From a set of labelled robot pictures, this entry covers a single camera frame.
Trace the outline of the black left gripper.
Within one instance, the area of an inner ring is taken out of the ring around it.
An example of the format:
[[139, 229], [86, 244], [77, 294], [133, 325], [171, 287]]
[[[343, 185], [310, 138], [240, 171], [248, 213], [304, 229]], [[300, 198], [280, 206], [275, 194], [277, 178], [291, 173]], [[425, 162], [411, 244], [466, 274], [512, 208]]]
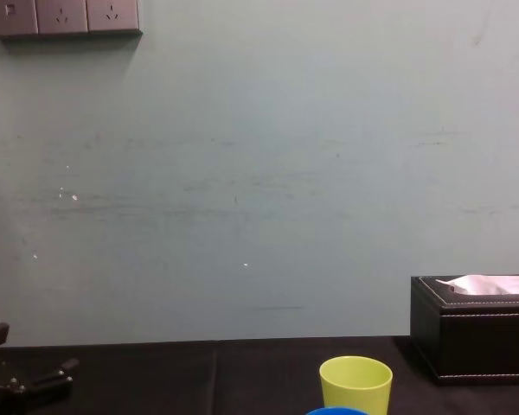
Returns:
[[[7, 341], [9, 331], [9, 324], [0, 322], [0, 346]], [[52, 372], [32, 378], [23, 385], [0, 386], [0, 414], [26, 414], [65, 399], [70, 394], [70, 384], [79, 365], [78, 359], [69, 359]]]

